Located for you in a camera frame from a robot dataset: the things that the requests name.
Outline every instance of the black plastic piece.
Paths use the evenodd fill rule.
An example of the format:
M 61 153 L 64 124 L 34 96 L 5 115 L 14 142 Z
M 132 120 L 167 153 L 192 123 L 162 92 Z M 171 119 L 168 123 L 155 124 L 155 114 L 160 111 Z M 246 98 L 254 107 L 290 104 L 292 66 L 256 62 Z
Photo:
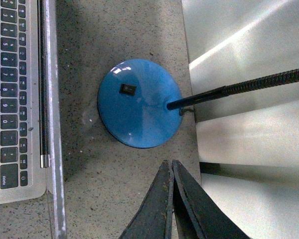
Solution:
M 171 239 L 173 183 L 171 162 L 165 160 L 120 239 Z
M 173 160 L 173 171 L 174 210 L 180 239 L 250 239 L 219 209 L 177 160 Z M 187 213 L 185 223 L 184 209 Z
M 250 239 L 177 160 L 164 161 L 120 239 L 170 239 L 172 204 L 180 239 Z
M 121 94 L 129 95 L 129 96 L 134 96 L 135 95 L 135 91 L 136 91 L 136 86 L 131 86 L 131 85 L 127 85 L 127 84 L 121 84 L 121 89 L 120 89 L 120 93 Z

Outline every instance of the black switch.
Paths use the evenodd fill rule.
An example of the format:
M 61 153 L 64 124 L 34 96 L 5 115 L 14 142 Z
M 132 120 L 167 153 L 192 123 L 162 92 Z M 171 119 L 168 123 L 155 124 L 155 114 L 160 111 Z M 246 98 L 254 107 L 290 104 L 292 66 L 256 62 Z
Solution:
M 125 94 L 125 95 L 129 95 L 129 96 L 134 96 L 135 95 L 135 90 L 136 90 L 136 86 L 122 84 L 121 89 L 120 89 L 120 93 Z

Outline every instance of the black object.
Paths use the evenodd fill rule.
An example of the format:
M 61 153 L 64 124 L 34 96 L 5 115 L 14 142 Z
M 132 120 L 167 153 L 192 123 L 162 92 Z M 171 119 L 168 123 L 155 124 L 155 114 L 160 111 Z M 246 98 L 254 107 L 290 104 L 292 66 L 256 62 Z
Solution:
M 120 93 L 129 95 L 129 96 L 134 96 L 135 90 L 136 90 L 136 86 L 131 86 L 128 84 L 121 84 Z
M 230 86 L 223 86 L 211 91 L 200 93 L 195 96 L 190 96 L 178 101 L 167 104 L 168 110 L 183 108 L 186 106 L 195 105 L 205 101 L 211 101 L 226 96 L 231 96 L 239 93 L 256 91 L 264 88 L 286 85 L 299 82 L 299 69 L 286 71 L 270 76 L 260 77 L 254 80 L 237 83 Z
M 174 175 L 171 163 L 161 164 L 139 211 L 120 239 L 170 239 Z
M 120 239 L 170 239 L 172 201 L 180 239 L 249 239 L 177 160 L 162 163 Z

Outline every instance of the laptop hinge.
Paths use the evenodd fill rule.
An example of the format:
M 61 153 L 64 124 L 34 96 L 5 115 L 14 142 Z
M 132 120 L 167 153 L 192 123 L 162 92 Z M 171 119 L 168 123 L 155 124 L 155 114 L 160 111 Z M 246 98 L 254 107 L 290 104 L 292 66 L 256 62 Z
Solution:
M 41 168 L 49 168 L 50 167 L 50 157 L 49 155 L 41 155 L 40 157 L 40 166 Z

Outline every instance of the gooseneck lamp arm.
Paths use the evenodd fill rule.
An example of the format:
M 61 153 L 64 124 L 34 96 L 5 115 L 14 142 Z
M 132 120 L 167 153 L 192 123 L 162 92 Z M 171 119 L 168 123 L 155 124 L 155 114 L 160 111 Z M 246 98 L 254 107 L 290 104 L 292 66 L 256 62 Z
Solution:
M 235 94 L 249 91 L 256 91 L 264 88 L 281 86 L 299 82 L 299 68 L 291 71 L 281 72 L 274 75 L 256 78 L 254 80 L 245 81 L 230 86 L 223 86 L 211 91 L 190 96 L 178 101 L 167 104 L 168 110 L 175 110 L 186 106 L 195 105 L 205 101 L 211 101 Z

